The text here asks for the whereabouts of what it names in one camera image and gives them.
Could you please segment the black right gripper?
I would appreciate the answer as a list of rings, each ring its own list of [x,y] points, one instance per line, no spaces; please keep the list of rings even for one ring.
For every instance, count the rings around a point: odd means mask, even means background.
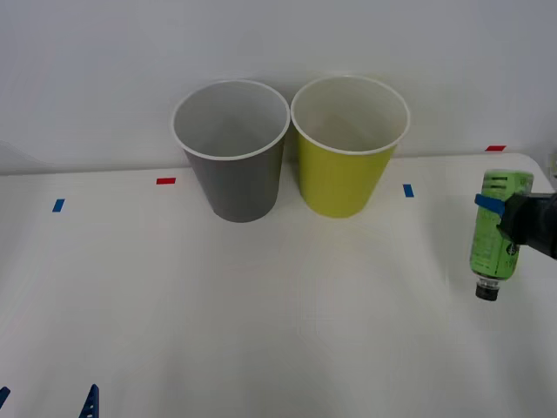
[[[501,217],[506,239],[556,259],[556,193],[514,194],[506,202],[478,193],[474,203]]]

